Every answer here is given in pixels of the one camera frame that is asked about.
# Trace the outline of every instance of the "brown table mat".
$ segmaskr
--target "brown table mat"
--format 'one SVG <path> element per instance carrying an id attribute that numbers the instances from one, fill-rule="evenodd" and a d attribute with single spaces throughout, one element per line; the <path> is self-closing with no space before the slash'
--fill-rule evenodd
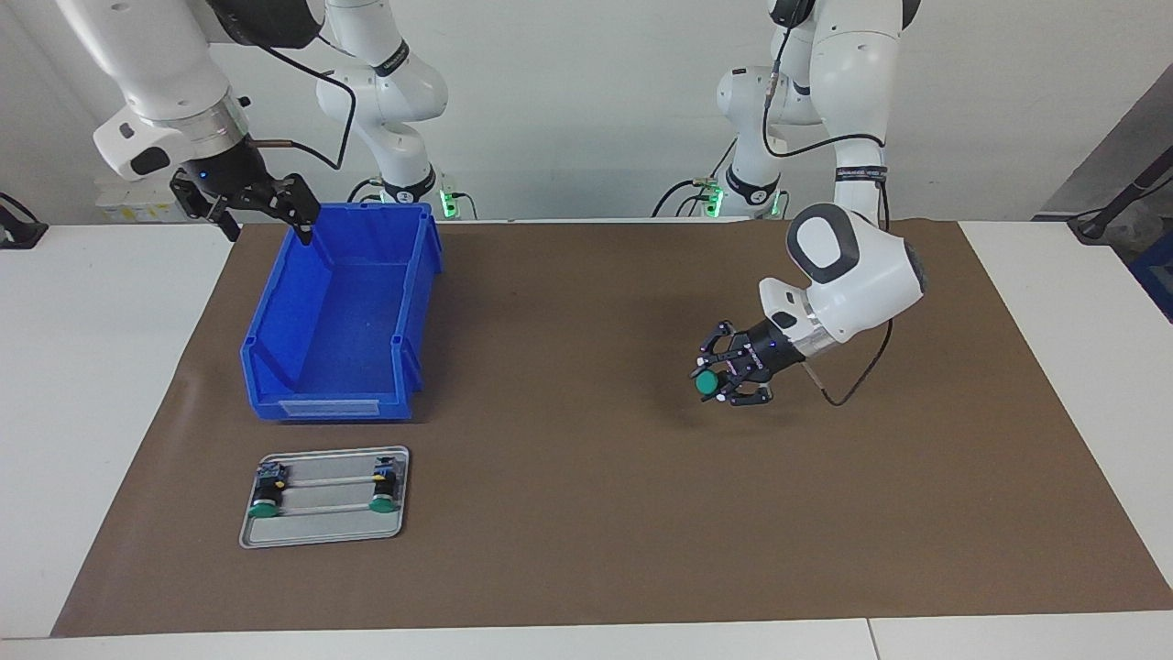
<path id="1" fill-rule="evenodd" d="M 443 231 L 415 421 L 290 427 L 245 401 L 283 234 L 249 226 L 54 634 L 1173 608 L 961 230 L 897 230 L 929 293 L 843 409 L 798 368 L 758 409 L 686 377 L 760 277 L 804 281 L 785 224 L 482 225 Z M 818 361 L 834 394 L 879 340 Z M 399 538 L 237 546 L 263 456 L 389 444 Z"/>

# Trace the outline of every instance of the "green cap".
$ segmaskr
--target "green cap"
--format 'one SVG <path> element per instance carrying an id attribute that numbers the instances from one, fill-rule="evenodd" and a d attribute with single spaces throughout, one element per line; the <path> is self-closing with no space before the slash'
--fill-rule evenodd
<path id="1" fill-rule="evenodd" d="M 701 372 L 699 376 L 697 376 L 696 386 L 697 386 L 697 392 L 700 393 L 701 396 L 707 397 L 708 395 L 716 393 L 719 389 L 720 381 L 717 380 L 716 374 L 706 369 L 705 372 Z"/>
<path id="2" fill-rule="evenodd" d="M 249 508 L 249 518 L 276 518 L 277 505 L 271 502 L 258 502 Z"/>
<path id="3" fill-rule="evenodd" d="M 367 506 L 369 506 L 371 511 L 374 511 L 375 513 L 394 513 L 399 511 L 399 505 L 395 504 L 395 501 L 382 497 L 373 498 L 371 504 Z"/>

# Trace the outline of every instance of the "silver tray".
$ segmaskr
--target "silver tray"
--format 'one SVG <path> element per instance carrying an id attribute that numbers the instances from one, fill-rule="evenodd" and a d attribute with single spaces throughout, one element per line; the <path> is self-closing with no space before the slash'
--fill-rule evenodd
<path id="1" fill-rule="evenodd" d="M 392 460 L 395 467 L 394 502 L 399 510 L 393 513 L 368 509 L 374 490 L 372 474 L 381 458 Z M 240 547 L 386 539 L 402 529 L 411 462 L 407 448 L 274 454 L 260 463 L 270 462 L 289 469 L 279 513 L 274 518 L 251 517 L 250 489 L 240 528 Z"/>

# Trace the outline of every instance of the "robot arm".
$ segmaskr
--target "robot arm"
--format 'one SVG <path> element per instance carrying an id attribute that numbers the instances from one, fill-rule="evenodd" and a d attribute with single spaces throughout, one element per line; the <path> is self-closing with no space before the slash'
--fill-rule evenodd
<path id="1" fill-rule="evenodd" d="M 863 134 L 882 142 L 900 34 L 911 19 L 908 8 L 915 13 L 916 5 L 771 0 L 771 16 L 780 26 L 774 52 L 788 32 L 789 39 L 780 62 L 785 91 L 771 104 L 766 124 L 821 121 L 833 136 Z M 723 110 L 738 130 L 738 152 L 721 182 L 724 199 L 734 212 L 752 216 L 765 212 L 781 175 L 781 158 L 769 152 L 761 135 L 769 75 L 765 67 L 735 69 L 721 84 Z M 847 343 L 923 297 L 924 274 L 915 251 L 877 226 L 887 166 L 876 141 L 835 142 L 835 202 L 804 210 L 787 233 L 787 251 L 811 286 L 764 279 L 759 294 L 765 320 L 745 333 L 727 320 L 718 324 L 692 373 L 701 401 L 767 403 L 775 374 Z M 778 151 L 779 141 L 771 148 Z M 718 348 L 724 339 L 728 342 Z M 747 393 L 744 386 L 755 389 Z"/>
<path id="2" fill-rule="evenodd" d="M 327 0 L 326 13 L 338 46 L 364 62 L 339 67 L 333 76 L 358 98 L 354 130 L 374 152 L 385 198 L 446 207 L 443 175 L 428 159 L 423 138 L 406 124 L 443 113 L 448 106 L 443 79 L 411 52 L 386 2 Z M 346 121 L 350 97 L 339 88 L 319 82 L 318 103 L 335 121 Z"/>
<path id="3" fill-rule="evenodd" d="M 239 226 L 228 209 L 258 210 L 289 223 L 308 244 L 318 200 L 300 175 L 271 176 L 250 144 L 240 103 L 209 56 L 206 14 L 202 25 L 183 0 L 57 0 L 57 6 L 127 100 L 94 132 L 115 171 L 136 179 L 177 166 L 171 189 L 189 216 L 206 217 L 235 240 Z M 320 28 L 301 0 L 210 0 L 209 6 L 223 33 L 243 43 L 301 47 Z M 278 8 L 282 18 L 273 20 Z"/>

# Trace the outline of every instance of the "blue crate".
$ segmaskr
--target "blue crate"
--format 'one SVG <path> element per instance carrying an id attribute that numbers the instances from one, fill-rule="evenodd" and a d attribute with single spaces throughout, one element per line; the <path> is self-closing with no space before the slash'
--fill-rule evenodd
<path id="1" fill-rule="evenodd" d="M 1173 320 L 1173 232 L 1140 254 L 1128 268 L 1157 306 Z"/>
<path id="2" fill-rule="evenodd" d="M 313 243 L 285 237 L 240 348 L 262 420 L 411 420 L 432 279 L 427 204 L 323 204 Z"/>

